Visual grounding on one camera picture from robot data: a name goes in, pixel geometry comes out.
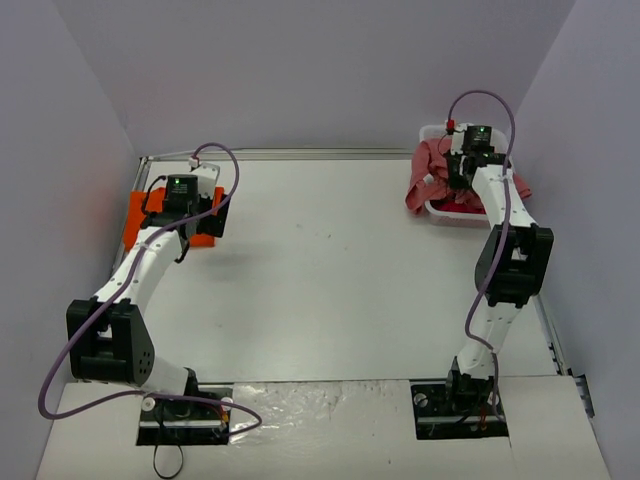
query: red cloth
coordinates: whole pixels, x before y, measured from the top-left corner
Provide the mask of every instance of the red cloth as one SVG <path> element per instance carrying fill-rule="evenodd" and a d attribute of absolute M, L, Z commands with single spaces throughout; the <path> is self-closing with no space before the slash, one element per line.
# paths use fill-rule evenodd
<path fill-rule="evenodd" d="M 411 181 L 409 192 L 405 198 L 407 208 L 414 214 L 424 211 L 424 204 L 427 201 L 442 200 L 438 205 L 438 210 L 455 211 L 464 213 L 482 213 L 482 202 L 480 197 L 473 190 L 451 190 L 447 186 L 447 161 L 440 152 L 446 152 L 451 147 L 451 140 L 448 138 L 440 141 L 439 138 L 420 142 L 418 148 L 411 158 Z M 433 182 L 427 184 L 424 177 L 431 174 Z M 518 175 L 513 175 L 520 198 L 531 196 L 531 189 L 525 181 Z M 455 204 L 464 206 L 463 210 L 458 209 Z"/>

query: gray wall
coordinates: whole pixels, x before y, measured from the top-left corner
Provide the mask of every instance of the gray wall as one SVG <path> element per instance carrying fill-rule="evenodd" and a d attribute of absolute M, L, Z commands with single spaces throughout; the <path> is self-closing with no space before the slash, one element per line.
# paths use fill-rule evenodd
<path fill-rule="evenodd" d="M 404 146 L 518 107 L 574 0 L 55 0 L 139 154 Z M 460 118 L 505 126 L 495 103 Z"/>
<path fill-rule="evenodd" d="M 50 0 L 0 3 L 0 64 L 0 476 L 23 480 L 49 433 L 36 398 L 66 306 L 107 278 L 137 162 Z"/>
<path fill-rule="evenodd" d="M 616 480 L 640 471 L 638 25 L 640 2 L 578 1 L 517 115 L 529 205 L 556 234 L 544 297 Z"/>

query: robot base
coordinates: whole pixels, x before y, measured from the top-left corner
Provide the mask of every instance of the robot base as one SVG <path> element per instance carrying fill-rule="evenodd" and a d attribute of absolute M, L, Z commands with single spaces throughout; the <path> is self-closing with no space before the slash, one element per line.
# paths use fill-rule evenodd
<path fill-rule="evenodd" d="M 197 396 L 231 401 L 231 386 L 200 386 Z M 143 401 L 136 445 L 227 445 L 229 413 L 191 402 Z"/>
<path fill-rule="evenodd" d="M 411 382 L 411 398 L 418 440 L 509 436 L 507 424 L 493 415 L 489 403 L 457 411 L 447 399 L 446 380 Z M 500 404 L 498 413 L 504 416 Z"/>

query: robotic arm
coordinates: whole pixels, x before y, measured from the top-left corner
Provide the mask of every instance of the robotic arm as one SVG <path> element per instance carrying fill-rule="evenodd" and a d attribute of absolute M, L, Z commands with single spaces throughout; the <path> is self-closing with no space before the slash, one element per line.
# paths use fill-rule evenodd
<path fill-rule="evenodd" d="M 89 300 L 74 300 L 67 310 L 69 338 L 107 299 L 125 283 L 140 249 L 142 257 L 133 279 L 105 313 L 85 332 L 70 351 L 75 378 L 137 387 L 145 392 L 197 395 L 195 373 L 156 355 L 143 315 L 151 295 L 167 268 L 181 262 L 196 233 L 221 237 L 228 203 L 200 220 L 163 231 L 150 245 L 146 240 L 177 220 L 211 210 L 219 168 L 189 160 L 192 172 L 169 175 L 162 212 L 148 213 L 136 243 L 111 279 Z"/>
<path fill-rule="evenodd" d="M 540 291 L 553 245 L 552 231 L 538 226 L 522 204 L 509 165 L 506 180 L 511 212 L 506 243 L 498 252 L 507 208 L 502 167 L 505 154 L 496 153 L 490 145 L 491 131 L 489 126 L 458 125 L 451 149 L 444 155 L 451 188 L 472 188 L 482 200 L 491 224 L 475 269 L 478 291 L 495 256 L 500 255 L 481 308 L 470 325 L 473 335 L 491 345 L 492 351 L 485 343 L 469 338 L 455 357 L 447 379 L 446 403 L 451 410 L 469 410 L 488 401 L 494 383 L 493 355 L 502 348 L 522 307 Z"/>

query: white basket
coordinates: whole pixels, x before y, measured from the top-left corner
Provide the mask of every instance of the white basket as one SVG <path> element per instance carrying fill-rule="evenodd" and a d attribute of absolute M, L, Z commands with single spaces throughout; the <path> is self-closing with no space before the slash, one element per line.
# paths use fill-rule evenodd
<path fill-rule="evenodd" d="M 439 139 L 445 133 L 444 125 L 425 125 L 420 129 L 420 141 Z M 491 145 L 495 147 L 497 153 L 506 153 L 509 142 L 504 133 L 494 128 L 491 131 Z M 427 175 L 424 177 L 424 182 L 427 185 L 433 183 L 433 177 Z M 429 212 L 429 221 L 434 225 L 469 228 L 488 228 L 490 226 L 489 219 L 482 213 L 442 212 L 434 208 L 430 201 L 426 202 L 424 206 Z"/>

